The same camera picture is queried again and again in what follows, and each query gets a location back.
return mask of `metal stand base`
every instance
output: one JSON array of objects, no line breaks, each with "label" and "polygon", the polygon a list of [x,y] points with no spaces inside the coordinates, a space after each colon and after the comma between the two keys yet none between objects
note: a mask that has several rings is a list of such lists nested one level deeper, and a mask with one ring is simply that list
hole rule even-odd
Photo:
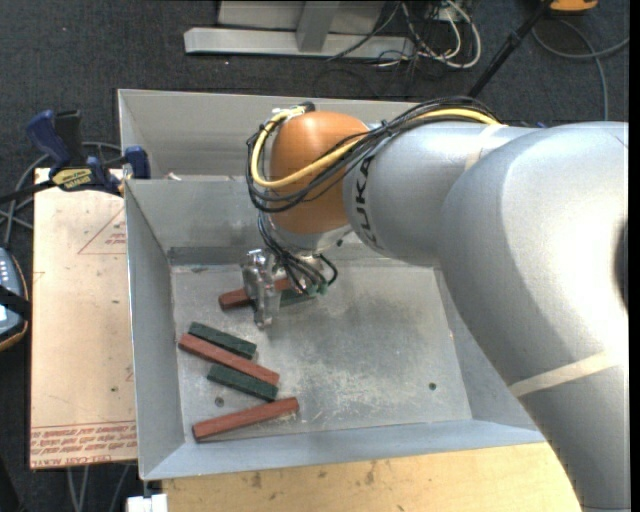
[{"label": "metal stand base", "polygon": [[[296,32],[243,30],[229,28],[192,28],[184,34],[187,54],[252,54],[298,57],[331,57],[357,44],[365,36],[327,34],[320,50],[301,51]],[[398,53],[411,53],[413,44],[404,37],[376,36],[348,55],[349,58],[397,59]]]}]

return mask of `black wire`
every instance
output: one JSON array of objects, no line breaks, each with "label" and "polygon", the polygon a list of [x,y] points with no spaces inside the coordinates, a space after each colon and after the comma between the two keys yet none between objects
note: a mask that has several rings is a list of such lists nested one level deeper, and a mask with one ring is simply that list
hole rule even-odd
[{"label": "black wire", "polygon": [[342,146],[344,146],[347,142],[349,142],[349,141],[351,141],[353,139],[356,139],[358,137],[363,137],[363,136],[369,135],[369,133],[371,133],[371,130],[366,131],[366,132],[359,132],[359,133],[353,133],[351,135],[347,135],[344,139],[339,140],[330,149],[328,149],[327,151],[322,153],[318,158],[316,158],[314,160],[314,162],[317,162],[321,158],[324,158],[325,156],[333,153],[335,150],[337,150],[337,149],[341,148]]},{"label": "black wire", "polygon": [[[360,74],[356,73],[356,72],[355,72],[355,71],[353,71],[353,70],[350,70],[350,69],[342,69],[342,68],[332,68],[332,69],[328,69],[328,70],[322,71],[321,73],[319,73],[319,74],[315,77],[315,79],[313,80],[313,84],[312,84],[312,90],[313,90],[313,95],[314,95],[314,97],[316,97],[316,98],[322,98],[323,96],[326,96],[325,94],[321,94],[321,93],[319,92],[318,84],[320,83],[320,81],[321,81],[323,78],[325,78],[325,77],[327,77],[327,76],[331,75],[332,73],[336,73],[336,74],[341,73],[341,74],[343,74],[343,75],[348,75],[348,76],[352,76],[352,77],[354,77],[354,78],[357,78],[357,79],[361,82],[361,84],[362,84],[362,85],[364,85],[364,87],[366,87],[367,89],[369,89],[369,92],[371,92],[371,94],[372,94],[372,96],[373,96],[374,98],[376,98],[376,99],[377,99],[377,98],[382,98],[382,96],[380,95],[380,93],[378,92],[378,90],[377,90],[373,85],[371,85],[371,82],[370,82],[369,80],[367,80],[367,79],[366,79],[366,78],[364,78],[362,75],[360,75]],[[336,95],[335,93],[332,93],[332,94],[331,94],[331,97],[332,97],[332,98],[339,98],[340,96],[339,96],[339,95]]]},{"label": "black wire", "polygon": [[[113,151],[121,151],[120,146],[116,146],[115,144],[109,144],[108,142],[93,142],[93,141],[87,141],[87,142],[83,142],[82,143],[83,147],[93,147],[93,148],[97,148],[98,153],[101,157],[101,162],[102,159],[104,158],[104,153],[103,153],[103,148],[106,149],[110,149]],[[121,161],[122,157],[119,157],[118,159],[113,159],[113,160],[108,160],[107,162],[103,162],[102,165],[109,165],[111,163],[114,163],[116,161]],[[27,169],[22,173],[22,175],[20,176],[20,179],[18,180],[18,182],[16,183],[16,186],[14,187],[14,190],[17,192],[19,190],[21,190],[25,184],[25,182],[31,178],[33,176],[33,171],[39,167],[46,167],[45,162],[47,160],[49,160],[50,157],[49,155],[41,155],[40,157],[38,157],[37,160],[35,160],[34,162],[31,163],[31,165],[29,165],[29,167],[27,167]],[[4,233],[4,237],[3,237],[3,241],[2,244],[4,247],[9,247],[9,244],[11,242],[11,234],[13,231],[13,224],[19,224],[24,228],[33,230],[33,226],[27,222],[21,221],[20,219],[17,219],[15,217],[15,214],[22,210],[24,207],[28,206],[30,203],[32,202],[32,198],[26,199],[25,201],[21,202],[20,204],[17,204],[16,201],[11,201],[11,203],[9,204],[9,209],[7,212],[3,212],[3,217],[0,218],[0,224],[2,224],[3,222],[6,222],[7,225],[5,227],[5,233]]]},{"label": "black wire", "polygon": [[[439,23],[437,21],[437,17],[439,15],[440,12],[440,4],[438,4],[437,6],[435,6],[429,14],[429,17],[427,19],[427,23],[425,23],[425,25],[423,26],[422,32],[420,32],[420,38],[425,42],[426,45],[428,45],[430,48],[433,47],[433,41],[435,40],[435,30],[433,29],[434,26],[437,26],[437,24]],[[415,56],[416,59],[418,60],[417,64],[416,64],[416,69],[421,72],[424,73],[427,76],[427,79],[429,80],[441,80],[442,78],[444,78],[444,76],[446,75],[447,71],[450,70],[450,68],[448,68],[446,66],[446,64],[444,62],[440,62],[437,61],[435,59],[431,59],[431,58],[422,58],[419,55],[419,46],[416,45],[415,46]],[[420,65],[421,63],[426,63],[425,64],[425,69],[421,69]],[[440,70],[439,73],[433,73],[430,72],[429,69],[431,67],[434,67],[435,69]]]},{"label": "black wire", "polygon": [[404,89],[402,91],[402,96],[405,99],[409,99],[409,91],[411,89],[411,86],[413,85],[413,80],[415,78],[418,62],[420,62],[420,59],[417,59],[417,58],[412,59],[409,62],[409,66],[407,67],[407,73],[405,74],[405,78],[404,78]]},{"label": "black wire", "polygon": [[498,53],[494,55],[489,63],[489,66],[483,71],[482,75],[478,78],[476,83],[469,90],[469,96],[475,98],[480,94],[482,89],[489,83],[498,70],[502,67],[509,56],[520,45],[524,37],[533,29],[534,25],[546,12],[547,8],[553,0],[542,0],[537,9],[517,30],[511,32],[507,40],[498,50]]},{"label": "black wire", "polygon": [[406,54],[404,51],[401,51],[401,50],[385,50],[380,54],[378,54],[378,56],[375,59],[367,61],[365,62],[365,64],[379,65],[379,64],[384,64],[387,61],[394,60],[390,57],[385,58],[385,55],[387,54],[397,54],[399,59],[402,59],[403,57],[406,57],[406,58],[411,57],[410,54]]},{"label": "black wire", "polygon": [[332,189],[333,187],[335,187],[338,183],[340,183],[342,180],[344,180],[344,178],[346,177],[346,175],[351,172],[351,169],[353,169],[353,166],[350,167],[350,169],[346,172],[344,172],[343,174],[341,174],[335,181],[331,182],[329,185],[327,185],[322,191],[318,192],[315,196],[310,197],[309,199],[305,199],[304,201],[302,201],[303,203],[310,203],[312,201],[315,201],[316,199],[322,197],[323,195],[325,195],[330,189]]},{"label": "black wire", "polygon": [[331,276],[331,279],[329,279],[329,282],[327,283],[327,286],[331,286],[336,282],[336,279],[338,279],[338,269],[324,254],[319,254],[318,257],[333,271],[333,276]]},{"label": "black wire", "polygon": [[[402,50],[398,51],[398,50],[389,50],[387,52],[382,52],[377,59],[377,63],[381,63],[382,61],[382,56],[385,53],[397,53],[400,55],[400,60],[393,66],[393,69],[390,70],[391,71],[391,78],[387,79],[387,87],[385,88],[384,91],[384,99],[387,99],[390,95],[389,95],[389,91],[391,90],[391,88],[394,86],[394,84],[397,82],[400,71],[403,67],[403,64],[406,64],[407,67],[410,66],[412,64],[412,62],[416,59],[418,59],[418,50],[416,48],[416,46],[414,45],[413,47],[413,51],[411,53],[407,53],[406,49],[407,49],[407,44],[409,43],[409,39],[405,37],[404,39],[404,44],[402,46]],[[377,67],[377,72],[381,73],[381,72],[386,72],[386,68],[389,66],[385,66],[385,67]]]},{"label": "black wire", "polygon": [[411,21],[411,11],[410,11],[410,9],[408,7],[407,7],[406,10],[402,9],[402,15],[403,15],[405,23],[407,25],[407,31],[409,33],[409,37],[413,41],[414,46],[416,47],[416,49],[417,48],[425,49],[426,40],[423,37],[423,35],[425,33],[426,26],[427,25],[431,25],[431,23],[433,23],[435,18],[438,16],[439,11],[440,11],[440,4],[430,7],[430,11],[429,11],[429,15],[427,16],[427,19],[422,20],[422,21],[424,21],[424,25],[423,25],[422,30],[421,30],[422,35],[420,37],[418,37],[418,35],[417,35],[418,31],[416,30],[415,26],[413,25],[413,22]]},{"label": "black wire", "polygon": [[262,239],[267,246],[273,252],[276,257],[277,264],[281,266],[284,271],[287,273],[287,276],[293,281],[295,287],[298,292],[304,293],[306,295],[311,295],[309,291],[309,287],[303,287],[297,276],[295,275],[295,271],[304,275],[309,282],[316,288],[320,288],[322,286],[328,286],[326,278],[322,275],[322,273],[309,265],[307,262],[302,261],[299,258],[296,258],[289,251],[283,249],[267,232],[264,222],[262,220],[262,216],[258,217],[258,231],[262,236]]},{"label": "black wire", "polygon": [[[474,100],[469,97],[449,97],[449,98],[439,98],[437,100],[432,100],[429,102],[424,102],[422,104],[416,105],[415,107],[408,109],[400,116],[396,117],[389,123],[383,123],[382,126],[370,130],[366,135],[364,135],[349,151],[343,155],[340,160],[336,161],[334,164],[328,166],[317,176],[315,176],[311,182],[302,187],[295,192],[291,192],[285,195],[274,196],[273,191],[262,192],[259,190],[251,176],[251,168],[250,168],[250,158],[253,152],[253,148],[255,145],[255,140],[257,139],[257,134],[252,136],[248,141],[248,149],[249,149],[249,158],[247,159],[247,170],[246,170],[246,180],[249,188],[249,195],[251,197],[251,201],[256,206],[256,208],[266,212],[266,213],[278,213],[290,208],[293,208],[300,202],[307,199],[307,195],[315,190],[319,185],[325,183],[327,180],[332,179],[340,170],[347,167],[347,172],[351,170],[352,167],[349,167],[353,164],[353,162],[358,161],[363,158],[363,155],[369,153],[372,149],[377,147],[384,139],[395,136],[399,133],[403,133],[409,129],[412,129],[416,126],[422,124],[428,124],[432,122],[440,122],[443,120],[464,120],[469,121],[466,117],[460,116],[446,116],[439,117],[435,119],[423,118],[418,119],[420,115],[437,111],[443,108],[448,107],[460,107],[463,106],[467,110],[476,111],[487,115],[496,121],[498,119],[488,110],[488,108],[481,102]],[[339,142],[337,146],[344,144],[346,140],[353,139],[355,136],[361,136],[361,134],[350,135],[343,139],[343,141]],[[280,204],[279,206],[273,206],[273,203]]]},{"label": "black wire", "polygon": [[341,51],[340,53],[337,53],[336,55],[334,55],[332,57],[329,57],[327,59],[327,62],[332,61],[332,60],[341,59],[342,57],[345,57],[345,56],[349,55],[350,53],[353,53],[358,48],[360,48],[363,44],[365,44],[367,41],[372,39],[376,34],[378,34],[378,32],[380,32],[383,28],[385,28],[391,22],[391,20],[395,17],[396,13],[398,12],[398,9],[400,8],[400,4],[401,3],[402,2],[396,2],[396,5],[393,8],[393,11],[387,17],[387,19],[385,20],[384,23],[380,24],[377,28],[374,28],[371,32],[369,32],[369,34],[367,34],[364,38],[362,38],[360,41],[358,41],[353,46],[347,48],[346,50]]}]

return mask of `red wooden block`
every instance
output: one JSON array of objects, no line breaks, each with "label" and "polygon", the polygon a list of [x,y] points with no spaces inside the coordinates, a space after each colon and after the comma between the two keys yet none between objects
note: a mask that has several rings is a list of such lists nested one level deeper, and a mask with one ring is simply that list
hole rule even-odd
[{"label": "red wooden block", "polygon": [[261,421],[266,421],[285,414],[297,412],[300,409],[296,398],[284,398],[268,404],[251,407],[244,411],[234,412],[225,416],[219,416],[210,420],[201,421],[193,425],[193,436],[197,441],[205,437],[228,432],[241,427],[255,425]]},{"label": "red wooden block", "polygon": [[251,304],[251,299],[244,291],[244,288],[223,293],[218,297],[218,304],[223,311],[231,308],[239,308]]},{"label": "red wooden block", "polygon": [[229,368],[238,370],[239,372],[251,375],[256,379],[268,382],[273,386],[277,385],[280,380],[280,375],[276,372],[252,363],[251,361],[247,361],[242,357],[236,356],[235,354],[232,354],[220,347],[216,347],[215,345],[201,340],[196,336],[192,336],[191,334],[183,334],[182,338],[180,338],[180,341],[178,342],[178,346],[182,350],[186,350],[191,354],[200,356],[207,361],[223,364]]}]

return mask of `yellow cable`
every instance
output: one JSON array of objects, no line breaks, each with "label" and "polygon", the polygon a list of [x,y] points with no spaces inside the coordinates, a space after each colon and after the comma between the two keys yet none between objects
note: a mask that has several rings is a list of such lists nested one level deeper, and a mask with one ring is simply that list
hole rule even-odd
[{"label": "yellow cable", "polygon": [[[345,144],[344,146],[340,146],[339,148],[335,149],[328,155],[325,155],[319,160],[316,160],[315,162],[307,165],[306,167],[303,167],[299,171],[296,171],[295,173],[290,174],[289,176],[286,176],[282,179],[275,180],[275,181],[265,180],[262,176],[260,176],[260,172],[258,171],[258,159],[260,158],[260,154],[262,153],[264,142],[266,141],[269,134],[276,128],[276,126],[278,126],[278,124],[281,121],[283,121],[284,119],[286,119],[291,115],[299,113],[299,110],[296,110],[296,109],[302,110],[304,112],[302,107],[296,107],[291,110],[283,110],[281,112],[278,112],[275,116],[273,116],[267,122],[264,129],[260,132],[260,135],[256,140],[253,152],[251,153],[251,177],[253,178],[253,181],[261,187],[276,189],[276,188],[281,188],[281,187],[290,185],[291,183],[301,178],[304,178],[309,174],[312,174],[318,170],[323,169],[324,167],[328,167],[334,164],[342,157],[342,155],[347,153],[353,146],[355,146],[358,143],[358,140],[355,140]],[[421,114],[417,116],[416,119],[431,118],[431,117],[445,117],[445,116],[452,116],[452,115],[458,116],[458,117],[467,117],[469,119],[473,119],[474,121],[479,121],[484,124],[500,124],[499,121],[496,121],[490,116],[482,114],[481,112],[476,112],[475,110],[470,110],[465,108],[446,108],[446,109],[441,109],[434,112],[427,112],[425,114]]]}]

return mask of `black cable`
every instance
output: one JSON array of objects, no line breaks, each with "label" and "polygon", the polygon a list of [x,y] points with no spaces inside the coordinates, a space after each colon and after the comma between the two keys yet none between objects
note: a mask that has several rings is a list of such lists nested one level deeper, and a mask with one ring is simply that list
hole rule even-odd
[{"label": "black cable", "polygon": [[318,257],[333,271],[333,276],[331,276],[331,279],[329,279],[329,282],[327,283],[327,286],[331,286],[336,282],[336,279],[338,279],[338,269],[324,254],[319,254]]},{"label": "black cable", "polygon": [[302,286],[298,277],[295,275],[295,271],[299,274],[304,275],[308,281],[314,286],[316,289],[321,286],[326,286],[327,281],[322,273],[313,268],[308,263],[296,258],[289,251],[283,249],[267,232],[262,216],[258,216],[258,231],[262,236],[262,239],[269,250],[276,257],[277,265],[281,266],[287,274],[287,277],[294,283],[296,291],[299,293],[304,293],[306,295],[310,295],[309,287]]},{"label": "black cable", "polygon": [[[398,58],[396,59],[396,62],[393,62],[393,58],[387,57],[388,54],[397,54]],[[364,64],[374,66],[378,72],[385,72],[386,69],[390,68],[391,66],[395,65],[394,69],[397,68],[397,64],[408,61],[409,59],[413,58],[413,55],[415,55],[415,52],[413,52],[412,54],[405,53],[404,47],[402,50],[385,50],[383,52],[380,52],[380,54],[378,54],[375,59],[369,60]]]},{"label": "black cable", "polygon": [[413,25],[412,21],[411,21],[411,11],[410,9],[407,7],[407,5],[402,2],[402,14],[403,17],[405,19],[405,23],[407,25],[407,30],[409,32],[409,36],[411,38],[411,40],[413,41],[413,44],[415,45],[415,49],[416,49],[416,53],[418,51],[418,49],[428,49],[428,45],[427,44],[427,37],[425,35],[425,30],[427,25],[429,25],[431,27],[432,23],[438,18],[440,13],[440,4],[438,3],[435,6],[432,6],[429,10],[429,15],[422,21],[424,21],[423,27],[422,27],[422,33],[420,35],[418,35],[415,26]]},{"label": "black cable", "polygon": [[[430,11],[429,17],[428,17],[428,23],[425,23],[422,32],[419,34],[420,39],[422,41],[424,41],[424,43],[429,46],[430,48],[433,46],[433,42],[435,40],[435,30],[433,30],[434,26],[437,26],[437,18],[439,16],[440,13],[440,4],[438,4],[435,8],[432,8],[432,10]],[[415,58],[418,60],[418,62],[416,63],[416,69],[424,74],[426,74],[427,79],[429,80],[440,80],[442,79],[446,73],[447,70],[449,68],[447,68],[447,66],[443,63],[443,62],[439,62],[435,59],[430,59],[430,58],[421,58],[419,55],[419,49],[418,46],[415,47],[414,49],[414,55]],[[426,62],[427,66],[431,66],[434,65],[436,69],[440,69],[441,72],[439,74],[437,73],[429,73],[428,71],[428,67],[427,69],[425,69],[424,71],[420,68],[420,64],[422,62]]]},{"label": "black cable", "polygon": [[493,78],[493,75],[497,73],[497,71],[502,67],[505,61],[509,58],[509,56],[513,53],[513,51],[520,46],[520,43],[524,39],[524,37],[533,29],[534,25],[538,22],[540,18],[542,18],[543,14],[546,12],[547,8],[553,0],[543,0],[542,3],[538,6],[533,15],[525,21],[520,28],[518,28],[515,32],[511,32],[507,40],[504,42],[498,53],[494,56],[493,60],[487,67],[487,69],[480,75],[478,81],[474,84],[474,86],[469,91],[469,96],[475,98],[484,86],[489,83],[489,80]]},{"label": "black cable", "polygon": [[[355,166],[357,165],[357,162],[351,166],[351,169],[353,169]],[[347,176],[348,172],[344,172],[342,173],[340,176],[338,176],[338,178],[335,181],[332,181],[331,183],[329,183],[329,185],[327,185],[323,190],[321,190],[320,192],[318,192],[315,196],[310,197],[308,199],[305,199],[304,201],[302,201],[303,203],[310,203],[312,201],[315,201],[316,199],[322,197],[323,195],[325,195],[329,190],[331,190],[333,187],[335,187],[338,183],[340,183],[342,180],[345,179],[345,177]]]},{"label": "black cable", "polygon": [[[340,160],[328,166],[323,171],[321,171],[317,176],[311,180],[311,182],[302,187],[295,192],[274,196],[273,191],[262,192],[260,191],[255,184],[253,183],[253,178],[251,176],[250,169],[250,159],[253,152],[253,146],[255,140],[257,138],[257,134],[251,137],[247,141],[248,149],[249,149],[249,158],[247,159],[247,169],[246,169],[246,180],[249,188],[249,195],[253,204],[256,208],[266,212],[266,213],[278,213],[281,211],[288,210],[293,208],[301,201],[305,200],[309,192],[316,189],[319,185],[333,178],[336,173],[338,173],[344,167],[347,167],[347,172],[350,171],[353,162],[358,161],[363,158],[364,155],[369,153],[375,147],[377,147],[381,141],[384,139],[395,136],[399,133],[402,133],[406,130],[412,129],[418,125],[427,124],[431,122],[438,122],[442,120],[451,120],[451,119],[462,119],[464,121],[469,121],[466,117],[456,117],[456,116],[447,116],[446,118],[422,118],[418,119],[424,113],[437,111],[443,108],[453,108],[453,107],[464,107],[467,110],[473,110],[484,115],[490,116],[491,118],[495,118],[495,116],[488,110],[488,108],[482,104],[481,102],[474,100],[473,98],[468,97],[451,97],[451,98],[440,98],[437,100],[433,100],[430,102],[425,102],[415,107],[408,109],[400,116],[396,117],[389,123],[383,123],[382,126],[371,130],[364,137],[362,137],[356,145],[354,145],[345,155],[343,155]],[[347,139],[351,139],[354,136],[351,135],[345,140],[341,141],[338,146],[344,144]],[[266,203],[276,203],[280,204],[280,206],[268,206]]]},{"label": "black cable", "polygon": [[[343,75],[352,76],[352,77],[358,79],[362,83],[362,85],[364,85],[366,88],[368,88],[369,91],[372,93],[374,98],[381,98],[382,97],[382,96],[380,96],[380,93],[376,90],[376,88],[373,85],[371,85],[371,83],[368,80],[366,80],[362,75],[356,73],[355,71],[353,71],[351,69],[342,69],[342,68],[328,69],[328,70],[322,71],[321,73],[319,73],[315,77],[315,79],[313,80],[312,86],[311,86],[312,90],[313,90],[314,97],[322,98],[324,96],[324,94],[320,94],[319,93],[318,84],[320,83],[320,81],[323,78],[331,75],[332,73],[335,73],[335,74],[341,73]],[[339,97],[339,95],[332,94],[332,97],[334,97],[334,98],[335,97]]]},{"label": "black cable", "polygon": [[[574,27],[570,23],[567,23],[564,20],[558,20],[558,21],[560,21],[565,25],[569,25],[574,30],[577,30],[576,27]],[[540,36],[538,35],[535,29],[531,31],[531,35],[533,35],[533,38],[536,40],[536,42],[540,46],[542,46],[545,50],[547,50],[550,53],[553,53],[554,55],[557,55],[558,57],[564,57],[565,59],[581,60],[581,59],[595,59],[595,58],[609,57],[610,55],[613,55],[617,51],[622,50],[625,46],[629,44],[629,38],[627,37],[626,39],[623,39],[622,41],[620,41],[618,44],[614,44],[613,46],[606,48],[605,50],[595,51],[591,49],[590,50],[591,53],[564,53],[556,50],[555,48],[551,48],[544,41],[542,41],[542,39],[540,39]]]},{"label": "black cable", "polygon": [[[15,191],[11,192],[10,194],[6,194],[6,195],[2,196],[0,198],[0,204],[9,203],[9,202],[15,203],[18,199],[21,199],[24,196],[33,196],[33,194],[35,194],[36,192],[40,192],[42,190],[47,190],[48,188],[53,188],[55,186],[56,186],[55,183],[43,182],[43,183],[38,183],[36,185],[31,185],[31,186],[26,187],[26,188],[22,188],[20,190],[15,190]],[[11,212],[9,212],[7,214],[7,219],[9,221],[12,221]]]},{"label": "black cable", "polygon": [[[83,142],[82,143],[83,147],[90,147],[90,148],[96,148],[99,152],[100,155],[100,161],[103,162],[104,160],[104,154],[103,154],[103,148],[106,149],[110,149],[112,151],[118,151],[121,152],[121,148],[120,146],[117,146],[115,144],[110,144],[108,142],[94,142],[94,141],[87,141],[87,142]],[[22,194],[24,193],[28,193],[28,192],[22,192],[23,186],[26,183],[26,181],[30,178],[32,178],[33,175],[33,171],[37,168],[40,167],[46,167],[45,162],[47,160],[49,160],[50,157],[49,155],[41,155],[40,157],[38,157],[37,160],[35,160],[33,163],[31,163],[31,165],[29,165],[29,167],[27,167],[27,169],[22,173],[22,175],[20,176],[20,179],[18,180],[18,182],[16,183],[16,186],[14,187],[14,194],[17,197],[20,197]],[[102,163],[103,166],[105,165],[110,165],[114,162],[120,162],[122,159],[122,157],[118,157],[117,159],[112,159],[112,160],[107,160],[106,162]],[[47,188],[51,188],[51,186],[49,185],[34,185],[31,189],[31,193],[36,193],[40,190],[44,190]],[[12,197],[12,194],[8,194],[6,196],[4,196],[5,198]],[[12,230],[13,230],[13,224],[19,224],[20,226],[26,228],[26,229],[30,229],[33,230],[33,226],[31,224],[29,224],[28,222],[25,222],[21,219],[17,219],[15,217],[15,214],[22,210],[23,208],[25,208],[26,206],[28,206],[30,203],[32,202],[32,198],[26,199],[25,201],[21,202],[20,204],[16,204],[16,201],[13,200],[11,201],[10,205],[9,205],[9,209],[7,212],[4,212],[2,210],[0,210],[0,225],[3,222],[6,222],[7,225],[5,227],[5,233],[4,233],[4,238],[3,238],[3,246],[4,247],[8,247],[10,244],[10,240],[11,240],[11,234],[12,234]]]},{"label": "black cable", "polygon": [[[405,38],[404,43],[402,45],[402,50],[399,52],[400,55],[406,55],[406,49],[407,49],[407,44],[409,43],[409,40],[407,38]],[[409,54],[407,56],[407,63],[411,63],[413,62],[413,60],[417,59],[418,55],[417,55],[417,49],[413,48],[413,51],[411,54]],[[384,90],[384,94],[385,94],[385,99],[388,98],[389,96],[389,91],[391,90],[391,88],[393,87],[393,85],[396,83],[396,80],[398,79],[398,74],[400,73],[400,70],[402,69],[402,58],[400,59],[400,61],[398,63],[396,63],[396,65],[393,66],[393,71],[391,74],[391,77],[387,80],[387,87]],[[383,67],[378,67],[377,70],[380,71],[384,69]]]},{"label": "black cable", "polygon": [[608,87],[607,87],[607,77],[604,73],[604,69],[602,67],[602,62],[601,62],[601,58],[603,57],[608,57],[610,55],[613,55],[615,52],[621,50],[622,48],[624,48],[627,44],[629,44],[629,38],[627,37],[626,39],[624,39],[623,41],[621,41],[618,44],[615,44],[605,50],[602,51],[596,51],[593,48],[593,45],[591,44],[591,42],[587,39],[587,37],[575,26],[573,26],[571,23],[567,23],[564,20],[558,20],[560,21],[560,23],[562,23],[563,25],[565,25],[566,27],[569,27],[571,30],[573,30],[573,32],[582,40],[582,42],[585,44],[585,46],[589,49],[590,53],[584,53],[584,54],[572,54],[572,53],[563,53],[563,52],[559,52],[558,50],[551,48],[550,46],[548,46],[546,43],[544,43],[539,35],[536,33],[536,31],[532,31],[532,35],[533,38],[536,40],[536,42],[542,47],[544,48],[546,51],[557,55],[558,57],[562,57],[565,59],[570,59],[570,60],[583,60],[583,59],[593,59],[596,67],[598,68],[598,75],[600,76],[600,85],[602,88],[602,98],[603,98],[603,119],[605,121],[609,120],[609,93],[608,93]]},{"label": "black cable", "polygon": [[31,318],[31,303],[24,297],[0,284],[0,305],[7,307],[22,318]]},{"label": "black cable", "polygon": [[401,4],[401,2],[396,2],[396,5],[393,8],[393,11],[387,17],[387,20],[384,23],[382,23],[379,27],[374,28],[371,32],[369,32],[369,34],[367,34],[364,38],[362,38],[360,41],[358,41],[353,46],[347,48],[346,50],[341,51],[340,53],[337,53],[336,55],[334,55],[332,57],[329,57],[327,59],[327,62],[332,61],[332,60],[341,59],[342,57],[345,57],[345,56],[349,55],[350,53],[353,53],[358,48],[360,48],[363,44],[365,44],[367,41],[371,40],[376,34],[378,34],[389,23],[391,23],[391,20],[393,20],[393,18],[395,17],[396,13],[398,12],[398,9],[400,8],[400,4]]}]

